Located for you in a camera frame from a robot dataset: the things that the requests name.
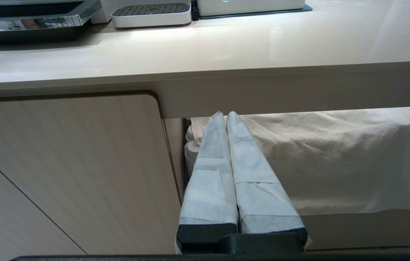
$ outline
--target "drip tray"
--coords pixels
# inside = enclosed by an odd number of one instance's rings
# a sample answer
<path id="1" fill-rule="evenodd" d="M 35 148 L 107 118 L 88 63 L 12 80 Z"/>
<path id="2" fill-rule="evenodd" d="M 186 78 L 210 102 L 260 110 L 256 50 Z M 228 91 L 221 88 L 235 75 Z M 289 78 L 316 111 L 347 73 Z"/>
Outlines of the drip tray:
<path id="1" fill-rule="evenodd" d="M 192 21 L 190 3 L 129 5 L 112 13 L 117 28 L 183 25 Z"/>

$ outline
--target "light wood grain panel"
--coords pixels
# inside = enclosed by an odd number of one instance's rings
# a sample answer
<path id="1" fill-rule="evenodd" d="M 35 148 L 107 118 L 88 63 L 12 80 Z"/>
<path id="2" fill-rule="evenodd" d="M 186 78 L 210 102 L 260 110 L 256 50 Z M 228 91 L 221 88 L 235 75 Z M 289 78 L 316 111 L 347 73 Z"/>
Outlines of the light wood grain panel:
<path id="1" fill-rule="evenodd" d="M 184 126 L 182 119 L 165 119 L 165 127 L 168 134 L 171 157 L 174 165 L 177 189 L 181 202 L 184 200 L 185 181 L 184 181 Z"/>
<path id="2" fill-rule="evenodd" d="M 0 173 L 0 261 L 84 252 Z"/>
<path id="3" fill-rule="evenodd" d="M 0 169 L 88 254 L 171 254 L 179 199 L 148 95 L 0 102 Z"/>

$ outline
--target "reflective metal surface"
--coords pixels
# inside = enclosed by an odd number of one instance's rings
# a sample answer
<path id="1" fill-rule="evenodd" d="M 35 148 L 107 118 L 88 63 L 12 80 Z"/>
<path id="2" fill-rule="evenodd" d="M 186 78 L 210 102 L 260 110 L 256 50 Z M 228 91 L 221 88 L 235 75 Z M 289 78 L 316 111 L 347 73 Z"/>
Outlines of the reflective metal surface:
<path id="1" fill-rule="evenodd" d="M 37 30 L 81 26 L 89 21 L 94 13 L 101 8 L 102 3 L 100 0 L 85 0 L 82 4 L 74 8 L 74 10 L 63 15 L 0 18 L 0 31 Z"/>

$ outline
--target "white paper wrapping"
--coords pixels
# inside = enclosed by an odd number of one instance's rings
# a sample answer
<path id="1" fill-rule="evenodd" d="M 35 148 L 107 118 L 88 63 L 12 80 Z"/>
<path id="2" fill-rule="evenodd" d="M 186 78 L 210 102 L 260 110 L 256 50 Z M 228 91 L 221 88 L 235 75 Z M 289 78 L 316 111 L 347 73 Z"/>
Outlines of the white paper wrapping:
<path id="1" fill-rule="evenodd" d="M 229 141 L 221 112 L 203 132 L 192 177 L 185 191 L 180 225 L 238 222 Z"/>
<path id="2" fill-rule="evenodd" d="M 242 233 L 304 228 L 250 130 L 235 112 L 227 119 L 229 148 Z"/>

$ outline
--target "grated drip tray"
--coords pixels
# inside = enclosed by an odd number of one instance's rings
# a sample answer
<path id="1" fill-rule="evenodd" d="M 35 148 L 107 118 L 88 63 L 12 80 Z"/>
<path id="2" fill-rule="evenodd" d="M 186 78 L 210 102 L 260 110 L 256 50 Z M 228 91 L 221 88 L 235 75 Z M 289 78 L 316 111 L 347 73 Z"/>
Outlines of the grated drip tray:
<path id="1" fill-rule="evenodd" d="M 119 8 L 113 16 L 136 16 L 136 15 L 159 15 L 168 13 L 185 13 L 190 10 L 190 6 L 184 3 L 156 4 L 156 5 L 129 5 Z"/>

